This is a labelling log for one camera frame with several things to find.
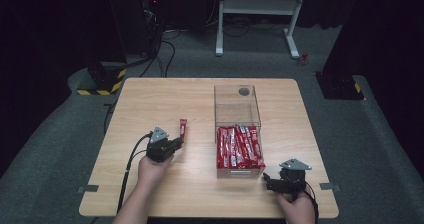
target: white metal frame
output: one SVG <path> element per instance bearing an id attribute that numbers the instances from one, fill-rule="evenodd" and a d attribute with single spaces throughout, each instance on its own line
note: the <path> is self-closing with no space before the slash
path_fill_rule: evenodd
<path id="1" fill-rule="evenodd" d="M 284 29 L 284 37 L 287 40 L 292 58 L 298 59 L 300 55 L 294 43 L 293 30 L 296 26 L 302 2 L 303 0 L 220 0 L 216 55 L 222 56 L 224 54 L 224 13 L 288 15 L 292 16 L 292 18 L 289 28 Z"/>

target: wooden tabletop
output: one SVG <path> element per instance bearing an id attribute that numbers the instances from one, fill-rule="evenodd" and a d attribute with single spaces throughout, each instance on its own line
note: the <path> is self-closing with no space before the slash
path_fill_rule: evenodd
<path id="1" fill-rule="evenodd" d="M 175 153 L 150 208 L 155 217 L 281 218 L 275 196 L 257 179 L 217 179 L 214 116 L 215 85 L 254 85 L 261 118 L 265 172 L 278 179 L 279 163 L 296 158 L 312 167 L 306 181 L 315 191 L 320 218 L 334 218 L 338 207 L 309 122 L 292 79 L 129 78 L 92 171 L 80 206 L 84 216 L 115 216 L 129 155 L 137 141 L 156 126 L 179 136 L 187 119 L 185 143 Z M 138 150 L 146 148 L 147 140 Z M 129 174 L 126 196 L 137 181 L 137 163 Z"/>

